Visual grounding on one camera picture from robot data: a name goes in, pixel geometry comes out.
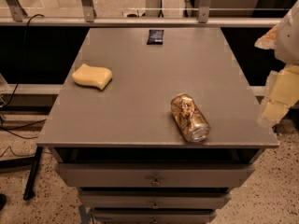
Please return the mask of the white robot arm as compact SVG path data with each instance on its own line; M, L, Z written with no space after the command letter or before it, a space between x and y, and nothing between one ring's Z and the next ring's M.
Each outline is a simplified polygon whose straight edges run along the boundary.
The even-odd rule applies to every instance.
M279 72L271 71L266 80L257 122L270 128L299 101L299 1L254 46L272 49L275 57L286 64Z

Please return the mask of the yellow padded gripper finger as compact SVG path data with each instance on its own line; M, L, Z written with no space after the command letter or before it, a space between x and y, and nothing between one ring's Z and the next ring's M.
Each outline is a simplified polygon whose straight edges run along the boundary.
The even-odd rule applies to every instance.
M278 124L299 101L299 65L287 64L279 72L271 71L257 118L259 125L270 128Z

